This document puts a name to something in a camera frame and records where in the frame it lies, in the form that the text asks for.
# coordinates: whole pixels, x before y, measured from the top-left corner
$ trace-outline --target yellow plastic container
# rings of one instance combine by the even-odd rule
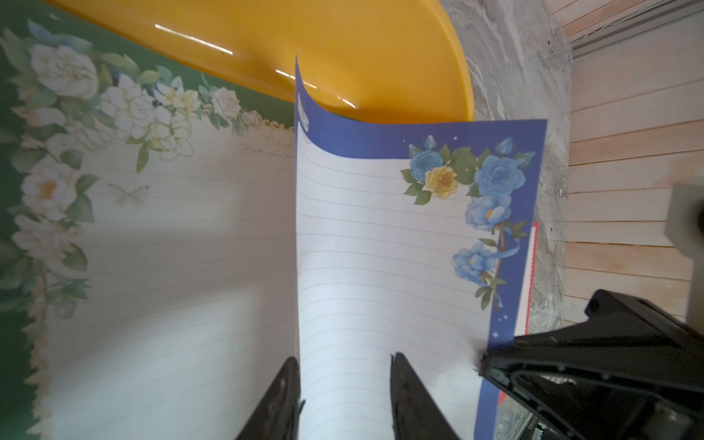
[[[469,71],[437,0],[53,0],[230,82],[365,122],[474,120]]]

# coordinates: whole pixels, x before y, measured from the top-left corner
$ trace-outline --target marble wall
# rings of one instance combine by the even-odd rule
[[[540,0],[441,0],[465,51],[478,120],[548,119],[529,331],[560,326],[565,276],[572,50]],[[495,440],[514,439],[527,412],[501,405]]]

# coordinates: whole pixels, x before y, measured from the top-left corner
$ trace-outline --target curled page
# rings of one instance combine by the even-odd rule
[[[515,333],[545,131],[346,119],[296,68],[300,438],[392,439],[397,351],[461,438],[492,438],[477,364]]]

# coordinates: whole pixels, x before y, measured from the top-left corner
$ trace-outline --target notebook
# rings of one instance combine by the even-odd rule
[[[546,121],[358,122],[298,70],[280,101],[27,4],[0,19],[0,438],[231,439],[296,356],[299,438],[392,439],[397,351],[492,438],[477,364],[525,328]]]

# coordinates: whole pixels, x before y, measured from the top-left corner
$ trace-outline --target wooden panel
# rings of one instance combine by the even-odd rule
[[[672,188],[680,180],[701,175],[704,175],[704,150],[573,165],[568,182],[570,193]]]
[[[604,8],[626,1],[642,0]],[[572,111],[704,79],[703,48],[704,14],[698,14],[579,59],[572,66]]]
[[[675,248],[567,243],[568,268],[689,281],[694,263]]]
[[[631,189],[570,194],[567,221],[665,221],[671,192],[671,189]]]
[[[555,13],[555,18],[558,19],[560,25],[564,26],[575,21],[577,18],[584,17],[586,14],[599,9],[610,3],[612,0],[577,0],[576,2],[565,6]]]
[[[571,42],[573,42],[574,40],[582,38],[584,35],[586,35],[588,33],[591,33],[595,30],[601,29],[603,26],[605,26],[609,23],[613,23],[615,21],[620,20],[621,18],[625,17],[626,15],[630,15],[630,14],[637,12],[637,11],[640,11],[641,9],[644,9],[644,8],[649,8],[650,6],[658,3],[659,1],[661,1],[661,0],[645,0],[643,3],[639,3],[635,6],[632,6],[631,8],[628,8],[624,11],[616,13],[610,17],[603,19],[602,21],[600,21],[598,23],[595,23],[595,24],[589,26],[588,28],[586,28],[584,30],[580,30],[576,34],[570,35],[568,39]]]
[[[704,149],[704,121],[668,125],[570,144],[570,165]]]
[[[590,299],[599,289],[647,299],[664,311],[678,316],[684,316],[689,299],[687,281],[565,269],[565,295]]]
[[[567,241],[672,246],[665,222],[568,222]]]
[[[613,0],[612,2],[597,8],[596,10],[577,18],[575,21],[562,27],[565,35],[571,37],[579,31],[600,23],[608,18],[617,15],[629,8],[644,3],[646,0]]]
[[[562,298],[562,318],[572,322],[586,321],[584,309],[589,301],[573,296],[565,296]]]
[[[702,102],[704,81],[697,81],[575,111],[570,142],[702,120]]]
[[[557,12],[567,5],[573,4],[576,0],[545,0],[548,8],[553,12]]]

